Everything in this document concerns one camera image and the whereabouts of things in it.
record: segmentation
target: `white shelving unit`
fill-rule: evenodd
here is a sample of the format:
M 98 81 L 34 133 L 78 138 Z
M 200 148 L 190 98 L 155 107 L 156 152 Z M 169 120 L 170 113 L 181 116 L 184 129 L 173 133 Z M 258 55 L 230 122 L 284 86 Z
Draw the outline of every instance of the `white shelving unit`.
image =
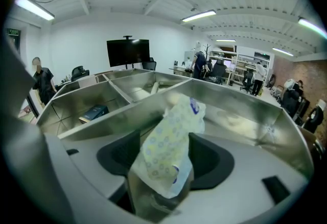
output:
M 221 56 L 219 56 L 219 54 L 234 55 L 235 58 L 221 57 Z M 246 71 L 247 69 L 252 69 L 255 73 L 256 72 L 255 65 L 256 65 L 257 60 L 260 60 L 261 62 L 265 62 L 264 64 L 267 65 L 267 68 L 265 68 L 266 75 L 264 77 L 264 82 L 266 81 L 269 63 L 270 63 L 270 61 L 268 61 L 268 60 L 265 60 L 263 58 L 254 57 L 254 56 L 242 55 L 242 54 L 234 53 L 234 52 L 227 52 L 227 51 L 211 51 L 209 54 L 209 58 L 216 59 L 216 60 L 221 59 L 221 60 L 231 61 L 231 63 L 234 65 L 232 69 L 226 70 L 226 72 L 229 73 L 228 79 L 227 79 L 227 85 L 229 85 L 230 81 L 233 81 L 234 83 L 243 85 L 242 81 L 244 78 L 244 71 Z M 256 59 L 256 61 L 244 60 L 242 58 Z

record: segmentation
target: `exit sign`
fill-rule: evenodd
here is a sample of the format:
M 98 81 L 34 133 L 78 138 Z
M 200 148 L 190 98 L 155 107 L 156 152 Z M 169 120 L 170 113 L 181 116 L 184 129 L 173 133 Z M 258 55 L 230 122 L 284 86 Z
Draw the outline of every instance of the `exit sign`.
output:
M 8 35 L 19 36 L 20 30 L 17 29 L 7 29 Z

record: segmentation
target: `white jacket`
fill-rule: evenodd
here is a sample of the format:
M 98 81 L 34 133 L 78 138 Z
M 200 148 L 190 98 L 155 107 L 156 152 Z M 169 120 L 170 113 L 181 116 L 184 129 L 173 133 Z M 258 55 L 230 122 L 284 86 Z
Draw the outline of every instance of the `white jacket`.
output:
M 265 68 L 261 64 L 256 64 L 255 69 L 256 69 L 255 79 L 259 81 L 263 81 L 266 75 Z

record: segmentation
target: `ceiling light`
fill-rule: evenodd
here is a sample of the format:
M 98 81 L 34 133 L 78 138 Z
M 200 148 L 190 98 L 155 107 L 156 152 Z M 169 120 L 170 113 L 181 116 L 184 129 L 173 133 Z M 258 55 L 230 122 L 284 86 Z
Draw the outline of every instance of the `ceiling light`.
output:
M 294 55 L 290 54 L 289 52 L 283 51 L 281 49 L 277 49 L 277 48 L 274 48 L 273 47 L 273 50 L 278 51 L 278 52 L 281 52 L 281 53 L 286 54 L 286 55 L 289 55 L 289 56 L 294 56 Z
M 327 39 L 327 33 L 325 30 L 319 28 L 318 26 L 315 26 L 314 24 L 308 22 L 305 19 L 300 19 L 298 23 L 302 26 L 308 27 L 309 29 L 315 31 L 316 33 L 322 35 L 325 39 Z
M 194 15 L 191 15 L 189 17 L 183 18 L 182 21 L 183 22 L 188 22 L 188 21 L 192 21 L 194 19 L 198 19 L 198 18 L 210 16 L 210 15 L 215 15 L 215 14 L 216 14 L 215 10 L 209 10 L 209 11 L 206 11 L 206 12 L 194 14 Z
M 48 21 L 55 18 L 55 16 L 52 13 L 50 13 L 42 6 L 35 3 L 33 0 L 15 0 L 15 4 Z
M 217 39 L 217 42 L 236 42 L 234 39 Z

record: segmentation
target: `box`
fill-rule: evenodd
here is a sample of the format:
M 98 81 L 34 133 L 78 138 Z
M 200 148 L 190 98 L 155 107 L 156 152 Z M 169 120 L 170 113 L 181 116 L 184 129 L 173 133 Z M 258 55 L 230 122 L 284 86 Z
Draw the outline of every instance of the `box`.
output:
M 95 105 L 91 109 L 89 109 L 87 112 L 85 112 L 81 117 L 79 117 L 79 120 L 81 123 L 90 122 L 91 120 L 94 120 L 96 118 L 101 117 L 102 115 L 105 115 L 109 113 L 108 107 L 105 105 Z

